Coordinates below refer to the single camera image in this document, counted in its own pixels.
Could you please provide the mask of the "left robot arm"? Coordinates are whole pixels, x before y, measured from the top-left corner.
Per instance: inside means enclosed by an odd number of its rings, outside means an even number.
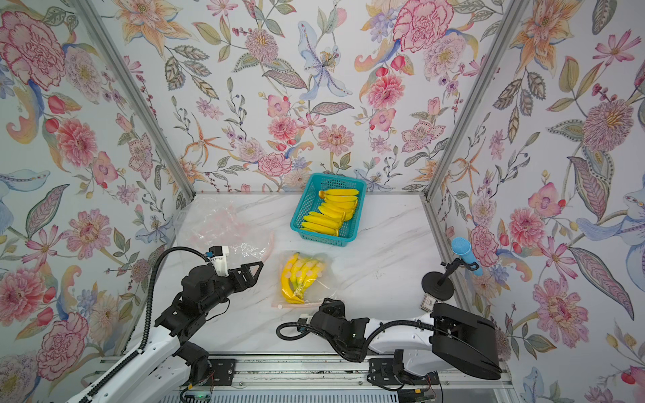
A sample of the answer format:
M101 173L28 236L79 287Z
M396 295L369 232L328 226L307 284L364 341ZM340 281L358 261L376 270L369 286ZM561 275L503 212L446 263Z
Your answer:
M156 280L166 257L176 252L203 261L181 281L181 291L159 317L152 317ZM191 338L207 322L215 307L233 294L254 287L264 267L257 261L230 269L228 250L214 246L201 253L176 246L160 254L150 275L140 344L75 396L72 402L159 402L184 385L197 385L215 373L206 349Z

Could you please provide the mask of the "yellow banana bunch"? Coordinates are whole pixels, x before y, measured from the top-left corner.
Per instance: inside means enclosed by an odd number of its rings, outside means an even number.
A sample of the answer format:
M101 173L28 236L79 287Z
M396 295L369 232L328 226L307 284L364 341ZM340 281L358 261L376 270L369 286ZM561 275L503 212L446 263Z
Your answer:
M307 291L321 278L326 269L323 260L295 253L282 268L280 277L282 296L292 305L306 303Z
M341 218L334 218L322 213L310 212L308 215L303 217L301 227L310 232L338 237L343 223L344 222Z

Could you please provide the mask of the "pink dotted zip bag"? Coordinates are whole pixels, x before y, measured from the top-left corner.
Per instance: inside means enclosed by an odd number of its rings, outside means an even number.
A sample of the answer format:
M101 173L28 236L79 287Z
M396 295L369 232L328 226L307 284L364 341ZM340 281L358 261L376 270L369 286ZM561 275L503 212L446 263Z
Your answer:
M178 216L176 244L206 252L212 246L227 247L230 268L257 261L266 262L275 246L275 236L249 218L242 218L231 201L199 196Z

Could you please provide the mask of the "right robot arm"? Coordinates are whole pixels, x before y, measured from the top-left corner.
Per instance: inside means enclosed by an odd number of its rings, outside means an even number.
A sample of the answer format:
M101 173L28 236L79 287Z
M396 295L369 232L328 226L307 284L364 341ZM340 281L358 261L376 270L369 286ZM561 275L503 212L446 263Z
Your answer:
M436 303L420 317L383 322L348 319L343 302L326 298L317 312L285 322L275 333L284 341L316 335L351 363L362 363L370 354L391 356L394 376L408 385L445 369L475 379L502 377L495 325L447 303Z

